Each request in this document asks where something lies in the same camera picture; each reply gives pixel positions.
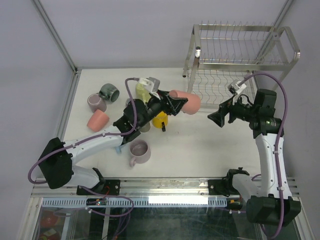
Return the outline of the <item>pink tall tumbler cup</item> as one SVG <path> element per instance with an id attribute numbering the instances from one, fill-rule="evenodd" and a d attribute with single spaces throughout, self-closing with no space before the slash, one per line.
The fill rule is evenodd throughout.
<path id="1" fill-rule="evenodd" d="M 198 95 L 185 91 L 171 90 L 169 95 L 174 98 L 187 98 L 188 101 L 182 107 L 182 112 L 188 115 L 196 114 L 201 108 L 201 99 Z"/>

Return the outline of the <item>lilac ribbed mug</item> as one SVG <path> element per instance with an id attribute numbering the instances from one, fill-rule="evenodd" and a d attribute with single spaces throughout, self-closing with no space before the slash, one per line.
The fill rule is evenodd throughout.
<path id="1" fill-rule="evenodd" d="M 150 159 L 151 149 L 146 141 L 136 139 L 129 145 L 129 154 L 129 165 L 133 168 L 136 164 L 144 164 Z"/>

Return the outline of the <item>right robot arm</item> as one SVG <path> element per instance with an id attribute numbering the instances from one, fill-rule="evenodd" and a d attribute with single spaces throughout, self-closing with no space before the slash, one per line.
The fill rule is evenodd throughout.
<path id="1" fill-rule="evenodd" d="M 246 202 L 249 222 L 260 225 L 287 226 L 300 212 L 301 203 L 293 200 L 288 185 L 283 158 L 284 130 L 282 120 L 276 118 L 277 94 L 268 89 L 259 89 L 253 103 L 244 104 L 242 98 L 233 98 L 219 105 L 208 119 L 219 127 L 236 119 L 249 123 L 253 132 L 259 160 L 261 186 L 258 187 L 250 174 L 242 169 L 229 169 L 226 176 L 215 180 L 211 186 L 215 193 L 223 196 L 240 194 Z"/>

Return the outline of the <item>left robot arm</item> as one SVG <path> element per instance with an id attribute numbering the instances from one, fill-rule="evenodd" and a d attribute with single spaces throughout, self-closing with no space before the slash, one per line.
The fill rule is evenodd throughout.
<path id="1" fill-rule="evenodd" d="M 103 176 L 97 168 L 83 168 L 78 162 L 100 151 L 132 142 L 140 129 L 159 113 L 176 116 L 188 102 L 185 97 L 173 97 L 169 92 L 158 90 L 147 104 L 132 99 L 123 110 L 123 115 L 109 127 L 86 138 L 63 142 L 58 137 L 51 139 L 39 158 L 39 168 L 50 189 L 65 185 L 88 188 L 93 194 L 100 194 L 105 188 Z"/>

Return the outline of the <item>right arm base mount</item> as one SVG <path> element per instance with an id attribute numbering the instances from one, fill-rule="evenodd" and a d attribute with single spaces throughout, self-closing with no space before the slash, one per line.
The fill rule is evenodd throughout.
<path id="1" fill-rule="evenodd" d="M 210 196 L 221 195 L 224 197 L 239 195 L 240 193 L 233 187 L 233 177 L 237 174 L 250 175 L 246 170 L 243 170 L 242 167 L 229 169 L 226 176 L 219 179 L 209 179 L 207 181 L 208 194 Z"/>

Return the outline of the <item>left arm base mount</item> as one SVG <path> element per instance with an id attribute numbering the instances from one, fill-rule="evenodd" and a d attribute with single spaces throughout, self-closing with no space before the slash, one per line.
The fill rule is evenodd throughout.
<path id="1" fill-rule="evenodd" d="M 95 195 L 118 196 L 120 194 L 121 181 L 119 179 L 104 178 L 99 171 L 97 172 L 97 175 L 99 179 L 98 184 L 89 189 L 93 191 Z"/>

